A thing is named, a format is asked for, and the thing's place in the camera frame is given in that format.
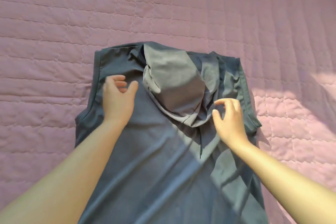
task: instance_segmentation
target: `bare arm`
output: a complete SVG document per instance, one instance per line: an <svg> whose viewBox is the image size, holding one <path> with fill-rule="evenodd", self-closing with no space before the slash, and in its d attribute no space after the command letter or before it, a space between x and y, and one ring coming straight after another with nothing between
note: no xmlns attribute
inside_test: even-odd
<svg viewBox="0 0 336 224"><path fill-rule="evenodd" d="M213 112L222 140L258 175L265 187L298 224L336 223L336 193L292 170L252 145L245 134L240 103L220 99L226 114Z"/></svg>
<svg viewBox="0 0 336 224"><path fill-rule="evenodd" d="M77 223L113 147L132 115L137 83L124 76L104 85L104 122L60 165L0 213L2 224Z"/></svg>

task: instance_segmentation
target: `pink fabric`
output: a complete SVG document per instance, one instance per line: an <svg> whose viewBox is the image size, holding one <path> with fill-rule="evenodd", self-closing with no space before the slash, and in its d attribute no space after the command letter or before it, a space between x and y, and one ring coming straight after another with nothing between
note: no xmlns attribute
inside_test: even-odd
<svg viewBox="0 0 336 224"><path fill-rule="evenodd" d="M0 0L0 208L73 149L94 51L147 40L240 57L261 148L336 190L335 39L335 0Z"/></svg>

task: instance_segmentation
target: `forearm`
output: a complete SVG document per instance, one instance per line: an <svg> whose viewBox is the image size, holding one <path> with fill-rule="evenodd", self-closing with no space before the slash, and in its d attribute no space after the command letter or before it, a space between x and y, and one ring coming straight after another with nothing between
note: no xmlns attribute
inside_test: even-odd
<svg viewBox="0 0 336 224"><path fill-rule="evenodd" d="M254 145L233 151L298 224L336 223L336 193L304 177Z"/></svg>
<svg viewBox="0 0 336 224"><path fill-rule="evenodd" d="M59 166L0 213L0 223L77 223L123 124L101 124Z"/></svg>

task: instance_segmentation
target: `person's left hand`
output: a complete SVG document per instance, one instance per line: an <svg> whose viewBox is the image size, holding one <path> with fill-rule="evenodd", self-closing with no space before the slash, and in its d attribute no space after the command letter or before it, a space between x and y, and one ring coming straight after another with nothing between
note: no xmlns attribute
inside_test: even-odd
<svg viewBox="0 0 336 224"><path fill-rule="evenodd" d="M131 82L127 89L124 80L124 75L106 77L103 86L104 122L117 122L126 126L131 118L138 82Z"/></svg>

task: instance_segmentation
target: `pink blanket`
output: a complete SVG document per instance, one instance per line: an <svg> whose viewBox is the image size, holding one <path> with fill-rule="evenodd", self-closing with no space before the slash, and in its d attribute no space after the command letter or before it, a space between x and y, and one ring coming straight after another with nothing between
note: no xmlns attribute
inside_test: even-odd
<svg viewBox="0 0 336 224"><path fill-rule="evenodd" d="M335 40L335 0L0 0L0 209L73 149L94 51L134 41L240 57L260 147L336 190Z"/></svg>

